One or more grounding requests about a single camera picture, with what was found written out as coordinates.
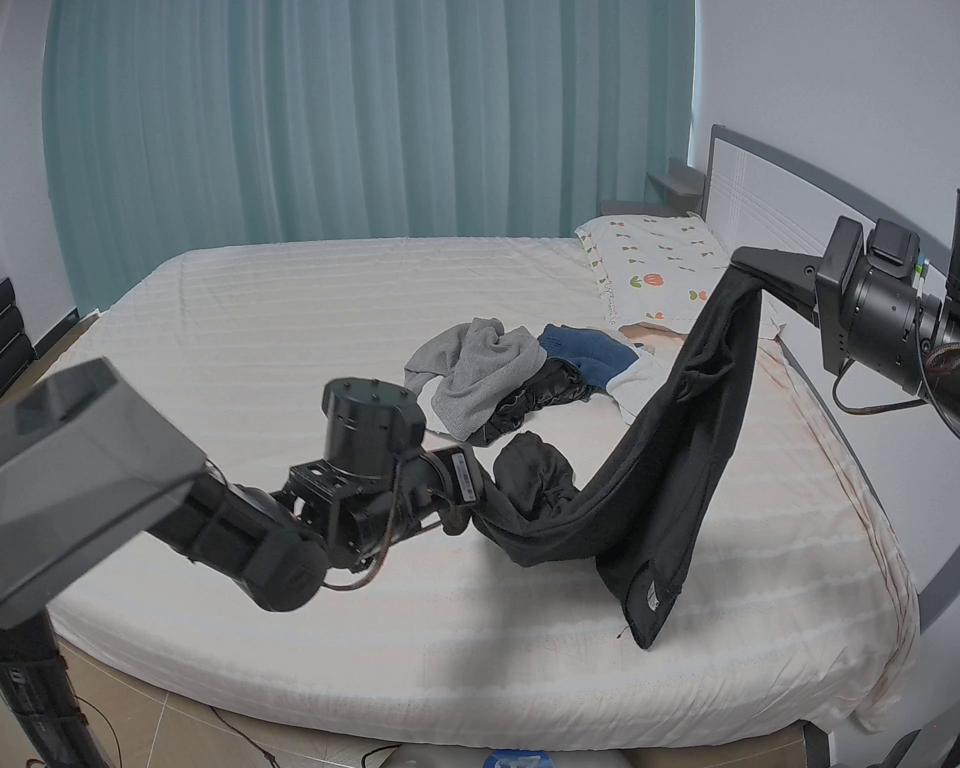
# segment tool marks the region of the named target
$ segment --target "white bed sheet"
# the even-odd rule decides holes
[[[162,265],[57,368],[109,357],[231,480],[271,490],[323,454],[328,379],[400,380],[419,344],[473,316],[537,334],[599,325],[603,306],[575,240],[225,248]],[[912,661],[916,594],[851,457],[764,344],[740,447],[650,651],[621,636],[592,562],[522,569],[472,528],[404,542],[370,587],[286,614],[140,535],[53,604],[56,626],[200,701],[398,741],[708,744],[799,718],[830,730],[855,709],[877,725]],[[595,396],[526,428],[582,486],[626,426]],[[478,451],[485,466],[502,445]]]

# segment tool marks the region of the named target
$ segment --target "curtain fold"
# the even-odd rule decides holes
[[[164,260],[570,236],[685,157],[693,0],[55,0],[44,147],[82,311]]]

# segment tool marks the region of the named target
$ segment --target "gray sweater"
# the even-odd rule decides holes
[[[404,366],[404,384],[417,395],[443,376],[431,403],[457,440],[465,441],[492,416],[496,404],[546,362],[546,350],[525,327],[504,333],[497,319],[474,318],[435,336]]]

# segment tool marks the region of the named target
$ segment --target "white pillow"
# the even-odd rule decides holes
[[[689,333],[730,264],[698,216],[601,216],[577,227],[607,322]]]

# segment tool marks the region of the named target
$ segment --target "shiny black garment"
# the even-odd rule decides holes
[[[575,400],[587,400],[598,387],[591,387],[573,363],[559,357],[548,357],[540,370],[524,381],[496,404],[493,415],[467,442],[485,447],[501,435],[516,432],[523,418],[548,405],[566,405]]]
[[[649,648],[684,584],[750,395],[761,282],[729,268],[666,383],[582,491],[553,445],[524,432],[484,473],[474,525],[521,565],[596,558]]]

